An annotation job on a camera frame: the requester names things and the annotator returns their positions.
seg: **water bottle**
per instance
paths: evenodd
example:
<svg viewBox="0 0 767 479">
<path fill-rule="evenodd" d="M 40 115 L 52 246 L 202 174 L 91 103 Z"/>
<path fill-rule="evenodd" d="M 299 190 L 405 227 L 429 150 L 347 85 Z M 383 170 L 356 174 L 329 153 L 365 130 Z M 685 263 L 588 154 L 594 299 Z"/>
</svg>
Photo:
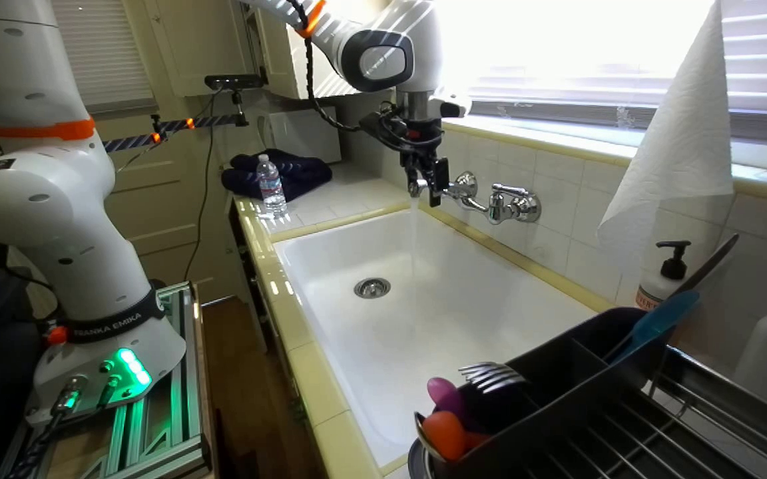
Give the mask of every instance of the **water bottle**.
<svg viewBox="0 0 767 479">
<path fill-rule="evenodd" d="M 260 193 L 260 219 L 274 221 L 274 219 L 286 215 L 280 170 L 274 167 L 268 154 L 259 154 L 256 182 L 259 182 L 259 193 Z"/>
</svg>

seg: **window sill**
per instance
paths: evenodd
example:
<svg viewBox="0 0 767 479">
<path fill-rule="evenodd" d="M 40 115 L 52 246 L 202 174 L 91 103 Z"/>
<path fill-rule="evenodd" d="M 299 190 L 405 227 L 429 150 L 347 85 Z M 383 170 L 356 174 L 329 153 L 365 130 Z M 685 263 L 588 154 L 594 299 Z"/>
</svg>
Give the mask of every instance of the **window sill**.
<svg viewBox="0 0 767 479">
<path fill-rule="evenodd" d="M 537 150 L 554 150 L 564 154 L 574 154 L 582 161 L 600 161 L 613 166 L 629 166 L 636 154 L 645 133 L 638 130 L 613 130 L 613 127 L 585 127 L 585 126 L 554 126 L 554 122 L 523 122 L 523 121 L 493 121 L 493 117 L 465 117 L 465 121 L 444 121 L 447 127 L 495 135 L 500 142 L 531 143 Z M 767 166 L 767 146 L 758 143 L 732 143 L 732 157 L 748 161 L 762 157 Z M 762 166 L 732 166 L 732 182 L 740 194 L 765 197 L 767 201 L 767 167 Z"/>
</svg>

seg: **wall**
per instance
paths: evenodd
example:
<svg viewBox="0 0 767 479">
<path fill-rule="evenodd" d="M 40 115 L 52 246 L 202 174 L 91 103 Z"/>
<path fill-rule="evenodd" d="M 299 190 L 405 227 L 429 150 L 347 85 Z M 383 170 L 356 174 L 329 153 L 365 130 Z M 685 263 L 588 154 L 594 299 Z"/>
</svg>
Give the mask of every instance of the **wall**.
<svg viewBox="0 0 767 479">
<path fill-rule="evenodd" d="M 158 113 L 163 121 L 178 121 L 187 115 L 196 115 L 206 107 L 206 99 L 180 99 L 172 93 L 163 52 L 150 24 L 152 17 L 146 0 L 128 0 L 124 8 L 140 52 L 143 76 L 155 91 L 155 110 L 96 117 L 99 133 L 107 142 L 150 133 L 152 113 Z M 184 280 L 184 266 L 196 239 L 196 210 L 200 197 L 206 194 L 208 174 L 208 205 L 202 215 L 202 239 L 196 262 L 192 266 L 192 280 L 196 282 L 206 300 L 242 294 L 236 247 L 226 221 L 226 207 L 231 197 L 222 186 L 219 170 L 235 154 L 259 153 L 263 146 L 256 122 L 263 113 L 271 113 L 274 107 L 276 103 L 271 95 L 250 91 L 246 93 L 246 113 L 250 127 L 215 127 L 214 142 L 208 130 L 178 133 L 160 150 L 143 153 L 132 166 L 128 163 L 132 154 L 139 154 L 139 150 L 111 154 L 118 166 L 118 190 L 107 201 L 107 210 L 118 230 L 132 239 L 150 276 L 163 282 Z M 228 99 L 215 101 L 215 115 L 222 113 L 235 113 L 228 107 Z M 211 150 L 214 163 L 211 170 L 206 170 L 206 157 Z"/>
<path fill-rule="evenodd" d="M 372 107 L 375 99 L 351 101 L 347 113 L 356 121 Z M 444 130 L 440 154 L 449 157 L 452 178 L 460 170 L 477 174 L 480 201 L 487 201 L 491 183 L 500 182 L 527 186 L 543 202 L 540 223 L 493 227 L 484 215 L 444 201 L 443 207 L 447 213 L 588 288 L 608 307 L 634 303 L 642 275 L 622 275 L 596 236 L 600 219 L 622 178 L 626 161 L 456 126 Z M 397 154 L 383 153 L 372 138 L 351 135 L 347 153 L 368 170 L 399 186 L 405 183 Z M 686 263 L 696 271 L 732 233 L 740 234 L 740 243 L 698 288 L 702 307 L 677 334 L 677 343 L 721 372 L 732 372 L 757 319 L 767 314 L 767 194 L 754 186 L 738 186 L 734 197 L 669 202 L 661 207 L 653 234 L 654 239 L 692 239 Z M 653 247 L 645 275 L 654 275 L 664 256 Z"/>
</svg>

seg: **sink drain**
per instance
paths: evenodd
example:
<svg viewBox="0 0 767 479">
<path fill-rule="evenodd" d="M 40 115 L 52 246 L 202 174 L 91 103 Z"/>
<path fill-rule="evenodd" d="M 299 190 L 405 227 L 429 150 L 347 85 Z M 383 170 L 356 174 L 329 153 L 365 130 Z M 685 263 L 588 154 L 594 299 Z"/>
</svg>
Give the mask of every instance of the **sink drain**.
<svg viewBox="0 0 767 479">
<path fill-rule="evenodd" d="M 383 276 L 371 276 L 353 286 L 353 296 L 359 299 L 383 299 L 391 286 Z"/>
</svg>

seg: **dish rack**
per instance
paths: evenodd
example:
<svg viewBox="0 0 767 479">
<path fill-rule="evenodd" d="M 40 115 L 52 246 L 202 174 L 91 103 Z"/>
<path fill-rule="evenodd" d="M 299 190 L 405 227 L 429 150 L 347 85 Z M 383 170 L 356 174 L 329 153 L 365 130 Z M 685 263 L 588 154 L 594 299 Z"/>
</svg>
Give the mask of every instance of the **dish rack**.
<svg viewBox="0 0 767 479">
<path fill-rule="evenodd" d="M 457 463 L 417 441 L 412 479 L 767 477 L 767 404 L 666 342 L 601 356 L 642 316 L 610 308 L 512 360 L 527 382 L 497 394 L 460 387 L 465 428 L 491 439 Z"/>
</svg>

